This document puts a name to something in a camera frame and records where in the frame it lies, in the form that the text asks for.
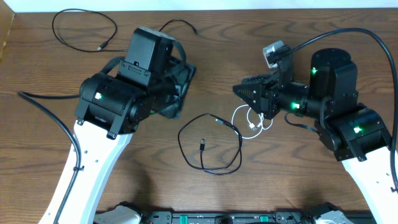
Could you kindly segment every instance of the white plastic part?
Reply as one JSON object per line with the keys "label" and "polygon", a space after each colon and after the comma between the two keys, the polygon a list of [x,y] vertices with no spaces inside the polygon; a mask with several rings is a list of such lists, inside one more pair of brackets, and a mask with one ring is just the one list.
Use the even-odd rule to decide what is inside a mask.
{"label": "white plastic part", "polygon": [[136,211],[122,205],[94,217],[94,222],[98,224],[139,224],[140,220],[141,216]]}
{"label": "white plastic part", "polygon": [[392,192],[394,183],[391,178],[390,151],[382,147],[366,154],[366,161],[357,158],[344,160],[344,168],[352,176],[361,190],[378,224],[397,223],[398,194]]}
{"label": "white plastic part", "polygon": [[330,211],[322,214],[319,219],[315,221],[316,224],[354,224],[349,221],[341,211]]}
{"label": "white plastic part", "polygon": [[278,64],[276,64],[276,63],[269,63],[269,62],[268,62],[268,56],[269,56],[271,53],[275,52],[276,50],[278,50],[279,48],[281,48],[281,47],[283,47],[283,46],[284,46],[283,41],[278,40],[277,42],[274,42],[274,43],[272,43],[272,44],[270,44],[270,45],[268,45],[267,47],[264,47],[264,48],[262,49],[262,54],[264,55],[264,58],[265,58],[265,60],[266,60],[266,62],[267,62],[267,65],[268,65],[268,68],[270,68],[270,69],[275,69],[275,68],[278,67]]}
{"label": "white plastic part", "polygon": [[[106,137],[107,131],[87,121],[75,123],[75,138],[81,148],[81,165],[75,184],[63,208],[59,224],[93,223],[94,214],[109,175],[120,153],[129,144],[132,134],[120,134],[115,140]],[[40,224],[53,223],[76,164],[72,146],[50,205]]]}

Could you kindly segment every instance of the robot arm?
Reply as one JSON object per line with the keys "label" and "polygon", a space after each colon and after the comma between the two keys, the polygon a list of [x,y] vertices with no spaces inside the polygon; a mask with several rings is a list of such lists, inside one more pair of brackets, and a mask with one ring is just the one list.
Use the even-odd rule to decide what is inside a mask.
{"label": "robot arm", "polygon": [[397,165],[397,115],[394,115],[391,138],[380,116],[357,103],[358,71],[349,53],[341,49],[315,52],[310,84],[294,82],[292,52],[328,35],[352,31],[369,34],[377,40],[390,60],[396,83],[394,62],[380,38],[368,30],[348,28],[319,35],[294,49],[282,41],[264,48],[269,68],[277,68],[277,71],[245,78],[242,84],[233,87],[233,91],[256,113],[264,114],[265,119],[272,119],[280,110],[315,118],[321,142],[334,153],[337,161],[343,163],[357,183],[377,223],[395,223],[391,214],[398,204],[398,194],[393,181],[394,164],[390,167],[389,161],[395,158]]}
{"label": "robot arm", "polygon": [[[109,139],[106,137],[107,130],[88,121],[83,125],[76,122],[74,131],[82,151],[82,170],[77,175],[58,222],[93,223],[98,202],[113,166],[133,134],[120,134],[116,139]],[[72,146],[53,198],[40,224],[54,222],[75,164],[75,148]]]}
{"label": "robot arm", "polygon": [[[173,47],[181,60],[171,56]],[[117,65],[116,77],[109,76]],[[80,87],[74,126],[80,150],[72,145],[40,223],[93,223],[113,166],[139,122],[151,113],[178,118],[195,71],[173,37],[146,27],[136,29],[126,58],[112,59]],[[133,214],[133,220],[139,219]]]}

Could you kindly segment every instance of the black strap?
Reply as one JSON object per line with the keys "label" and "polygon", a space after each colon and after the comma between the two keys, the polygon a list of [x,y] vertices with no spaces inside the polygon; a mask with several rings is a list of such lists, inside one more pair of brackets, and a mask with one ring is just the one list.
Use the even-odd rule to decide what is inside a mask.
{"label": "black strap", "polygon": [[119,65],[120,61],[124,60],[124,57],[119,56],[119,57],[115,57],[112,60],[110,60],[105,67],[100,71],[102,73],[108,74],[114,67],[116,67],[117,65]]}
{"label": "black strap", "polygon": [[173,41],[173,45],[180,53],[181,60],[182,60],[181,67],[183,68],[183,67],[185,67],[185,64],[187,63],[187,55],[185,54],[184,48],[182,48],[181,43],[178,42],[177,40]]}

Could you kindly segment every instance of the green led light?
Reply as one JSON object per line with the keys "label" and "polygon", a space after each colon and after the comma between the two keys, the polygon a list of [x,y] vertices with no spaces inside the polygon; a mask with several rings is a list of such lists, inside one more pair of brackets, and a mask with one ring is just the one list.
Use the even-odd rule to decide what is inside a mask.
{"label": "green led light", "polygon": [[355,134],[357,134],[357,133],[360,132],[360,131],[362,131],[362,128],[360,128],[360,127],[355,127],[355,128],[354,128]]}
{"label": "green led light", "polygon": [[311,69],[312,75],[315,75],[317,71],[318,71],[318,70],[317,70],[315,67],[313,67],[313,68]]}
{"label": "green led light", "polygon": [[96,98],[97,100],[100,100],[102,98],[102,94],[101,93],[95,93],[94,98]]}
{"label": "green led light", "polygon": [[298,103],[292,103],[292,109],[300,109],[300,105]]}

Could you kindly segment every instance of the coiled black cable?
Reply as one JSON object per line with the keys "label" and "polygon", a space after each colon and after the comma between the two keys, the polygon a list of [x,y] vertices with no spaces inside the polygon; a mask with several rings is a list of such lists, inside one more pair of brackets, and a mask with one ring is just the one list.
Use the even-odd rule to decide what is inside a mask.
{"label": "coiled black cable", "polygon": [[[108,40],[104,41],[104,42],[98,47],[97,50],[85,50],[85,49],[79,49],[79,48],[77,48],[77,47],[74,47],[74,46],[72,46],[72,45],[66,43],[65,40],[59,38],[58,35],[55,33],[55,29],[54,29],[55,18],[57,18],[57,16],[58,16],[59,14],[65,12],[65,11],[83,11],[83,12],[91,12],[91,13],[99,14],[99,15],[101,15],[101,16],[103,16],[103,17],[109,19],[109,20],[113,23],[113,25],[114,25],[114,32],[113,32],[112,36],[111,36]],[[127,52],[127,50],[104,50],[104,48],[107,46],[107,44],[109,43],[109,41],[111,41],[111,39],[112,39],[112,38],[116,35],[116,33],[118,32],[118,25],[116,24],[116,22],[115,22],[112,18],[110,18],[109,16],[107,16],[107,15],[101,13],[101,12],[96,12],[96,11],[91,11],[91,10],[86,10],[86,9],[64,9],[64,10],[62,10],[62,11],[57,12],[56,15],[54,15],[54,17],[53,17],[53,19],[52,19],[52,25],[51,25],[51,26],[52,26],[52,32],[54,33],[55,38],[56,38],[61,44],[65,45],[65,46],[67,46],[67,47],[69,47],[69,48],[71,48],[71,49],[75,49],[75,50],[78,50],[78,51],[81,51],[81,52],[87,52],[87,53],[97,53],[97,52]]]}
{"label": "coiled black cable", "polygon": [[[216,118],[216,121],[217,121],[217,122],[219,122],[220,124],[223,124],[223,125],[225,125],[225,126],[231,128],[232,130],[236,131],[237,134],[238,134],[238,141],[239,141],[238,150],[236,151],[236,154],[235,154],[235,156],[233,157],[232,161],[231,161],[226,167],[205,168],[205,167],[203,166],[203,159],[202,159],[202,152],[203,152],[203,151],[202,151],[202,150],[201,150],[201,152],[200,152],[200,164],[201,164],[201,167],[194,166],[194,165],[192,165],[192,164],[188,161],[187,157],[186,157],[185,154],[184,154],[184,151],[182,150],[182,146],[181,146],[181,142],[180,142],[180,134],[181,134],[181,132],[182,132],[190,123],[194,122],[196,119],[201,118],[201,117],[203,117],[203,116],[212,116],[212,117]],[[178,132],[177,139],[178,139],[178,145],[180,146],[180,150],[181,150],[181,153],[182,153],[183,158],[185,159],[185,162],[187,162],[187,164],[188,164],[190,167],[194,168],[194,169],[202,170],[202,171],[204,171],[204,172],[206,172],[207,174],[210,174],[210,175],[229,175],[229,174],[232,174],[232,173],[236,172],[236,171],[241,167],[241,164],[242,164],[242,142],[243,142],[242,134],[239,132],[239,129],[238,129],[235,125],[231,124],[229,121],[224,120],[223,118],[220,118],[220,117],[215,116],[215,115],[210,114],[210,113],[201,114],[201,115],[197,116],[196,118],[193,118],[192,120],[190,120],[186,125],[184,125],[184,126],[181,128],[181,130]],[[235,168],[235,169],[233,169],[233,170],[231,170],[231,171],[229,171],[229,172],[225,172],[225,173],[215,173],[215,172],[214,172],[214,171],[226,170],[226,169],[228,169],[229,167],[231,167],[231,165],[234,163],[235,159],[237,158],[238,154],[240,155],[240,156],[239,156],[240,158],[239,158],[239,165],[237,166],[237,168]]]}

